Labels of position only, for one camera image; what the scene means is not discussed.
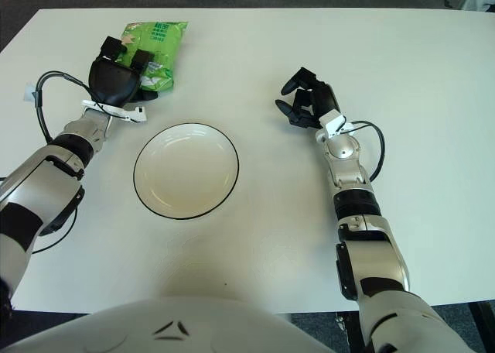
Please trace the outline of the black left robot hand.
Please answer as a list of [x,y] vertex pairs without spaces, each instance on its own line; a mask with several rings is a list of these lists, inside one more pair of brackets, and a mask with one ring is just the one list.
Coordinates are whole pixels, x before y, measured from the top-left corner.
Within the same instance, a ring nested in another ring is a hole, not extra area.
[[129,65],[117,62],[127,48],[119,39],[108,36],[90,67],[88,86],[94,101],[123,108],[127,103],[155,100],[157,91],[143,90],[141,78],[154,54],[137,50]]

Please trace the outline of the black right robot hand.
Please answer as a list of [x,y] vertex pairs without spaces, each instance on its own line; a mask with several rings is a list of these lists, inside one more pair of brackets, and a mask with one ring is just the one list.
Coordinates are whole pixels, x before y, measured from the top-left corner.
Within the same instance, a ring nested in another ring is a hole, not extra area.
[[316,75],[301,67],[282,87],[281,95],[286,96],[295,92],[292,105],[277,99],[276,106],[285,115],[290,125],[300,128],[322,128],[319,119],[326,113],[339,111],[332,88],[325,82],[319,81]]

